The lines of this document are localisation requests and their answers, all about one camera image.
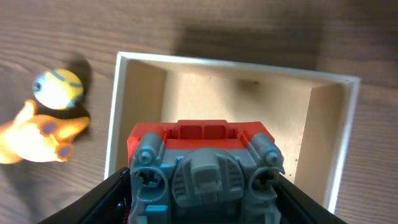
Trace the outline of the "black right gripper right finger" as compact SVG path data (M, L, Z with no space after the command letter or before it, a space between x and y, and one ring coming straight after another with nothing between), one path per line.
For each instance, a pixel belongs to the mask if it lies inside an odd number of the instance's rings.
M280 175L276 182L280 224L347 224Z

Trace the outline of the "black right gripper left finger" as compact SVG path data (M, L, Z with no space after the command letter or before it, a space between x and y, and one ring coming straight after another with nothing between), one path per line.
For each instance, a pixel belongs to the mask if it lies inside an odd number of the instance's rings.
M39 224L127 223L130 209L130 174L129 169L123 167Z

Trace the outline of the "orange dinosaur toy figure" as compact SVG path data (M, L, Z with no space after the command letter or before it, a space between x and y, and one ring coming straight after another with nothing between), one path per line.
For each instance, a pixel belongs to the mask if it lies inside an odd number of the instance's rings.
M58 119L37 114L37 105L26 100L15 118L1 125L1 163L66 162L72 156L72 141L90 123L89 117Z

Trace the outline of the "white cardboard box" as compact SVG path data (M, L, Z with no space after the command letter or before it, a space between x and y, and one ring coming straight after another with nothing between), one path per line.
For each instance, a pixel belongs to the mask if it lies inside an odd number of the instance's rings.
M360 79L294 68L120 52L105 176L127 165L138 122L259 121L284 156L285 177L334 212Z

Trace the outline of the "yellow one-eyed ball toy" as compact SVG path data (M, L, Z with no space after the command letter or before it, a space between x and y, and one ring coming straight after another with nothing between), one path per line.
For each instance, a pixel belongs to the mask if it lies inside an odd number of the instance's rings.
M84 87L73 72L65 69L47 70L33 82L36 99L53 110L69 110L81 101Z

